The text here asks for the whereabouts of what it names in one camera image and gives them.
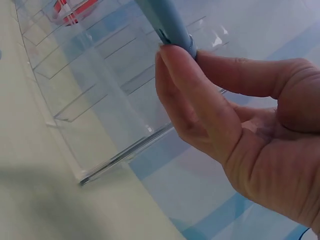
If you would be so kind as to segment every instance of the clear plastic container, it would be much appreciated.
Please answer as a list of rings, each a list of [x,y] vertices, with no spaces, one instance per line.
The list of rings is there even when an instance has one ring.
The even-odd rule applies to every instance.
[[[199,48],[228,44],[228,33],[208,24],[207,0],[175,3]],[[172,128],[155,89],[160,39],[134,1],[26,0],[17,15],[30,65],[82,180]]]

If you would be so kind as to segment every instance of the blue pen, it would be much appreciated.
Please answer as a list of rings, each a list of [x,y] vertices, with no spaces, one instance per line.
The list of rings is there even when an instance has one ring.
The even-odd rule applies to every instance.
[[[197,48],[172,0],[135,0],[163,44],[177,45],[195,59]]]

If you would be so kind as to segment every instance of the red object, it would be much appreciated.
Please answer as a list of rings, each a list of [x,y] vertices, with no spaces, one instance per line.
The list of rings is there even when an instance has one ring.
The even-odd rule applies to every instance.
[[[69,8],[69,11],[66,11],[66,14],[68,12],[69,13],[67,16],[63,17],[63,22],[67,24],[67,26],[77,24],[79,22],[79,18],[84,19],[94,11],[95,8],[93,6],[97,2],[98,0],[87,0],[85,2],[81,2],[78,4],[77,8],[73,12],[71,12],[71,8],[67,3],[67,0],[57,0],[57,2],[53,6],[53,19],[59,19],[59,14],[63,9],[67,7]]]

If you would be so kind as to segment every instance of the finger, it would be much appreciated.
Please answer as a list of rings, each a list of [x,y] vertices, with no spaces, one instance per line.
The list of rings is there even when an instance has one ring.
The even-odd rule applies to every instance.
[[[217,160],[227,160],[242,134],[237,114],[185,50],[165,45],[160,54],[173,83],[190,102],[213,147],[221,153]]]
[[[159,52],[156,54],[155,63],[155,87],[157,95],[178,134],[185,135],[193,128],[194,124],[198,121],[198,117],[190,103],[173,83],[167,66]]]
[[[305,60],[255,61],[215,56],[199,51],[197,63],[217,86],[233,93],[278,99],[294,71],[306,67]]]

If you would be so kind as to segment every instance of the hand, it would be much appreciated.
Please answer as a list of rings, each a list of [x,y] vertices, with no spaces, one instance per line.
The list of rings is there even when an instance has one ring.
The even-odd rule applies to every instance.
[[[272,97],[227,101],[216,86]],[[179,136],[219,161],[248,199],[320,232],[320,70],[304,59],[253,61],[182,48],[156,55],[156,90]]]

